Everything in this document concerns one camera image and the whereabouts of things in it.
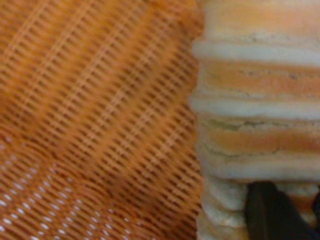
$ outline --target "layered cracker stack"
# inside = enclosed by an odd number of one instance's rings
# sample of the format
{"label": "layered cracker stack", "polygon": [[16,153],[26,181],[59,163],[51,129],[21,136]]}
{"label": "layered cracker stack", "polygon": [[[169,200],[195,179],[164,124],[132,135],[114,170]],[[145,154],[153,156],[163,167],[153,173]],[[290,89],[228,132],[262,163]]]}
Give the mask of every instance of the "layered cracker stack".
{"label": "layered cracker stack", "polygon": [[191,98],[204,176],[199,240],[247,240],[247,183],[273,181],[314,225],[320,0],[203,0]]}

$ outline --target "orange mesh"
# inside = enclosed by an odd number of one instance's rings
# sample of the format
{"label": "orange mesh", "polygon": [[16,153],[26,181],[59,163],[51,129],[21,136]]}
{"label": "orange mesh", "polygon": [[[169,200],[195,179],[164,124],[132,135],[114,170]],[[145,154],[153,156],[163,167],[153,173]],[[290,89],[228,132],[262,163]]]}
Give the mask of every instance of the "orange mesh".
{"label": "orange mesh", "polygon": [[0,239],[192,240],[193,0],[2,0]]}

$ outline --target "woven texture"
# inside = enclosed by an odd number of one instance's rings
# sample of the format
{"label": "woven texture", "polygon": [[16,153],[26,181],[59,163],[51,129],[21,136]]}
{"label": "woven texture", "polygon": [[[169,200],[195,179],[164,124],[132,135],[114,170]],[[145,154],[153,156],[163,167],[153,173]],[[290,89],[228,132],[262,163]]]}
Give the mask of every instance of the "woven texture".
{"label": "woven texture", "polygon": [[0,239],[192,240],[192,0],[2,0]]}

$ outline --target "orange woven fabric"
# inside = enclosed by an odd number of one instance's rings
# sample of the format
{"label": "orange woven fabric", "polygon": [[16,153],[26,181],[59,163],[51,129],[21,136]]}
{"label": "orange woven fabric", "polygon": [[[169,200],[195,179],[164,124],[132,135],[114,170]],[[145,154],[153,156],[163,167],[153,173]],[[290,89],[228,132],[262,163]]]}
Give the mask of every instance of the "orange woven fabric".
{"label": "orange woven fabric", "polygon": [[0,239],[192,240],[193,0],[2,0]]}

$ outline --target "orange cloth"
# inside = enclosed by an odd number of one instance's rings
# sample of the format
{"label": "orange cloth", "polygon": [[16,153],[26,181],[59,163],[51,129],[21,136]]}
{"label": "orange cloth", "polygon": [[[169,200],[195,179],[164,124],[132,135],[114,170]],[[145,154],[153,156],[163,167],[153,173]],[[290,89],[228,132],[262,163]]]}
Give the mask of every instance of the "orange cloth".
{"label": "orange cloth", "polygon": [[0,239],[192,240],[193,0],[0,3]]}

